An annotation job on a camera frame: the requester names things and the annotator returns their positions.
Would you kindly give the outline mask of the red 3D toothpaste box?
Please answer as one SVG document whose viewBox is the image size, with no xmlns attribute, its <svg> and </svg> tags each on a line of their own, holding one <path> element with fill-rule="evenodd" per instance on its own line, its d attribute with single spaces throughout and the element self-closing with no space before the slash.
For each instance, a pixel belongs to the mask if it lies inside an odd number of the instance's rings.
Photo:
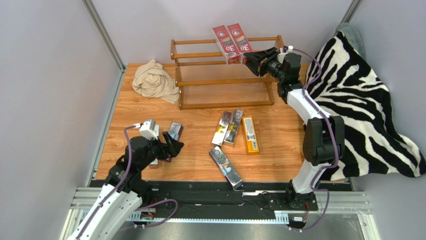
<svg viewBox="0 0 426 240">
<path fill-rule="evenodd" d="M 231 64 L 240 64 L 241 63 L 241 54 L 237 50 L 236 45 L 234 44 L 228 29 L 224 26 L 216 26 L 212 28 L 215 34 L 215 42 L 221 51 L 225 62 L 228 65 Z"/>
<path fill-rule="evenodd" d="M 254 50 L 239 23 L 228 25 L 227 29 L 240 54 L 240 62 L 244 64 L 246 59 L 244 54 Z"/>
</svg>

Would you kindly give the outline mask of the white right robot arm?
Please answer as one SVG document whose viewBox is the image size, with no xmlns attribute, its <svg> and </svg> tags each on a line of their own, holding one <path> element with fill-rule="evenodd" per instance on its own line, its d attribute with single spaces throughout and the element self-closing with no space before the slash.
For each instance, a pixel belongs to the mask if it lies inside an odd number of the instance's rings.
<svg viewBox="0 0 426 240">
<path fill-rule="evenodd" d="M 309 95 L 307 85 L 299 80 L 300 50 L 275 47 L 245 52 L 244 64 L 257 77 L 269 74 L 277 80 L 277 93 L 292 107 L 305 125 L 302 144 L 304 162 L 285 190 L 284 202 L 290 209 L 304 207 L 314 198 L 314 191 L 325 170 L 335 167 L 345 154 L 345 123 L 322 109 Z"/>
</svg>

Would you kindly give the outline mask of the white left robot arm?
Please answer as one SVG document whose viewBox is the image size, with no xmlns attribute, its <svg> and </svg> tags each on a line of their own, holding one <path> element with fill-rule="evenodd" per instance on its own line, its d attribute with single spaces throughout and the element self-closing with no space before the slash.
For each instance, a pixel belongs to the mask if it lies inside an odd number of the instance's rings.
<svg viewBox="0 0 426 240">
<path fill-rule="evenodd" d="M 173 139 L 168 132 L 162 135 L 164 142 L 155 134 L 130 138 L 128 128 L 124 129 L 125 153 L 110 169 L 96 201 L 68 239 L 110 240 L 133 212 L 166 203 L 173 203 L 172 213 L 176 213 L 178 201 L 172 198 L 154 201 L 152 185 L 142 179 L 142 170 L 152 161 L 176 157 L 184 147 L 183 142 Z"/>
</svg>

